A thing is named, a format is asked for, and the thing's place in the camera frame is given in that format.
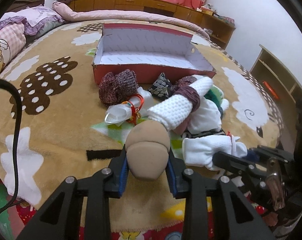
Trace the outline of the maroon knitted bundle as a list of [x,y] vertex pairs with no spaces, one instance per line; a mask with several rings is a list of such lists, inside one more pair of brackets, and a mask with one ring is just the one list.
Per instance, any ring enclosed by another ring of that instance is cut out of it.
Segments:
[[139,85],[134,71],[126,69],[119,74],[108,72],[99,84],[99,99],[106,105],[116,105],[137,94]]

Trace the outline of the white waffle towel roll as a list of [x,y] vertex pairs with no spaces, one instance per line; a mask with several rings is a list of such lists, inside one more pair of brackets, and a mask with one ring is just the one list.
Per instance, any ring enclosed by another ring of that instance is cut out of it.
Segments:
[[150,107],[147,110],[148,119],[159,122],[168,131],[176,129],[199,109],[212,85],[212,79],[204,76],[188,86],[182,86],[170,98]]

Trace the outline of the dark wooden headboard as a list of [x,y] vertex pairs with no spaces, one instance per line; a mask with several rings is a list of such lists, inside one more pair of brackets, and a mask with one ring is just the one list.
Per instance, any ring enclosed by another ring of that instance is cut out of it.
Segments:
[[37,6],[44,6],[45,0],[15,0],[6,12],[18,12]]

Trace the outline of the light wooden shelf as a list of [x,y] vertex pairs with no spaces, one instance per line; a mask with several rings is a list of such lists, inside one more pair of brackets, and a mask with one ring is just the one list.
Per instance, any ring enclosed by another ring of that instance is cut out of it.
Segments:
[[302,100],[302,86],[273,53],[263,45],[260,48],[251,74],[275,101],[282,117],[293,120],[296,117],[295,103]]

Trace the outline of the red cardboard box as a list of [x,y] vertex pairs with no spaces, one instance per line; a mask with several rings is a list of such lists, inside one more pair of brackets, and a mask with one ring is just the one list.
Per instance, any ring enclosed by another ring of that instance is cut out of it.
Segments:
[[194,46],[193,35],[158,25],[105,23],[92,63],[95,83],[126,69],[152,84],[164,73],[171,82],[190,75],[213,78],[215,68]]

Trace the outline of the pink checked cartoon pillow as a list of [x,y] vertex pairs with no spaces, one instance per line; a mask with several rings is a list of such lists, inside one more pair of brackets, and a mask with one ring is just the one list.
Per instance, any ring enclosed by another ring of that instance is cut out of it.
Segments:
[[0,29],[0,73],[26,44],[22,23],[10,23]]

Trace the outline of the black white patterned fabric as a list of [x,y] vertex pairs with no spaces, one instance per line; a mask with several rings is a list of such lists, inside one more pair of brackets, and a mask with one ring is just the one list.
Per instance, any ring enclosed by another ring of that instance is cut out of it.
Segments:
[[182,137],[182,139],[184,139],[184,138],[194,139],[194,138],[201,138],[201,137],[206,137],[206,136],[210,136],[210,135],[226,135],[226,133],[221,128],[211,129],[209,131],[203,131],[203,132],[196,133],[196,134],[191,134],[188,130],[186,130],[181,135],[181,137]]

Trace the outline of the tan cartoon plush blanket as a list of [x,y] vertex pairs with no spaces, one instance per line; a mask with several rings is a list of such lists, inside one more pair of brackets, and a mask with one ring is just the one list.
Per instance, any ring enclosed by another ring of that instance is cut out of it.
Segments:
[[[0,78],[20,92],[23,113],[18,143],[18,197],[39,209],[67,176],[93,175],[120,150],[132,124],[107,128],[92,61],[102,36],[101,21],[53,29],[20,54]],[[279,110],[257,81],[224,51],[194,35],[195,47],[216,69],[214,85],[229,101],[222,129],[247,148],[275,147],[283,130]],[[15,108],[0,90],[0,179],[13,195],[12,141]],[[153,182],[129,174],[121,199],[110,200],[111,230],[182,228],[185,201],[174,199],[165,174]]]

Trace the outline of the green white fabric item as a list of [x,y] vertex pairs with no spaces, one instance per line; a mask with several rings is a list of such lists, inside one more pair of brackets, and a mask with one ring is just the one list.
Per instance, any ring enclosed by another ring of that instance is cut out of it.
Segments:
[[204,97],[216,104],[221,118],[223,118],[224,112],[229,108],[229,101],[225,99],[223,91],[219,87],[212,85]]

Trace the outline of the beige sock ball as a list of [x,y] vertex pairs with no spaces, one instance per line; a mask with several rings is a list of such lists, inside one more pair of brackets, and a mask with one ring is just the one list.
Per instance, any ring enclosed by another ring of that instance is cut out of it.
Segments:
[[170,137],[161,123],[146,120],[130,131],[125,149],[129,169],[135,178],[157,180],[168,163]]

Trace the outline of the dark patterned fabric pouch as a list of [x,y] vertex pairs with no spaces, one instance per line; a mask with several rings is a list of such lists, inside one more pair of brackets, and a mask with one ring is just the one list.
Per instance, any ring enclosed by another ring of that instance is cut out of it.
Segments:
[[171,82],[166,78],[164,73],[161,73],[148,91],[159,100],[165,100],[172,96],[171,87]]

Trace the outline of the purple ruffled pillow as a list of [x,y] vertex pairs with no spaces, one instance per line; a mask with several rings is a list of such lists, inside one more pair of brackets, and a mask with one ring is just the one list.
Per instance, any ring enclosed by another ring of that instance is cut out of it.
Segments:
[[0,30],[5,26],[15,23],[24,24],[26,35],[34,36],[46,22],[64,23],[65,20],[53,9],[37,6],[20,10],[18,12],[6,12],[0,19]]

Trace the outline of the pink rolled sock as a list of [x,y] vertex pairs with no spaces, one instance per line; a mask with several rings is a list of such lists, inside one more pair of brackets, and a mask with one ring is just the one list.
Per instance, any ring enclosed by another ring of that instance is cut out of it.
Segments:
[[172,131],[176,133],[177,135],[182,135],[185,130],[187,130],[187,126],[189,124],[190,117],[187,117],[180,125],[178,125],[175,129]]

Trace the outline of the pink rolled quilt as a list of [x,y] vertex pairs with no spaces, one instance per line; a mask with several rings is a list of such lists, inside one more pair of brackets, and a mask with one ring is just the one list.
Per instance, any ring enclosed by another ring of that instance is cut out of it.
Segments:
[[134,20],[158,22],[172,24],[178,27],[192,30],[202,35],[206,40],[210,40],[209,34],[198,25],[174,17],[152,14],[144,11],[124,11],[124,10],[93,10],[87,12],[75,12],[62,2],[54,1],[52,9],[66,21],[80,22],[90,20]]

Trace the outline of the white folded cloth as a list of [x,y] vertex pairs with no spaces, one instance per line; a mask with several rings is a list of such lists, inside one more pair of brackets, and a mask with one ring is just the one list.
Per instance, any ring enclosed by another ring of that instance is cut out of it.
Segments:
[[220,129],[221,125],[221,114],[217,105],[206,98],[202,98],[199,108],[190,114],[187,130],[191,134],[199,134]]

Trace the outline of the clear white rolled cloth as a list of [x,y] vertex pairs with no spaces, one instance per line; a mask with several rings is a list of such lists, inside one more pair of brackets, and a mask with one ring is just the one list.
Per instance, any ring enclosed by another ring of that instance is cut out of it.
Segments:
[[121,126],[124,122],[136,125],[137,120],[147,116],[147,110],[154,106],[152,94],[139,87],[137,94],[132,95],[127,101],[110,106],[105,115],[107,125]]

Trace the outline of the long wooden cabinet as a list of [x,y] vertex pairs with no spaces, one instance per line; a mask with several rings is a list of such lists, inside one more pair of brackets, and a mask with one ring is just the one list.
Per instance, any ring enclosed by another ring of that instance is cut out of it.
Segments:
[[226,49],[235,27],[208,10],[197,11],[189,7],[162,0],[72,0],[68,6],[76,11],[135,10],[175,17],[211,30],[211,40]]

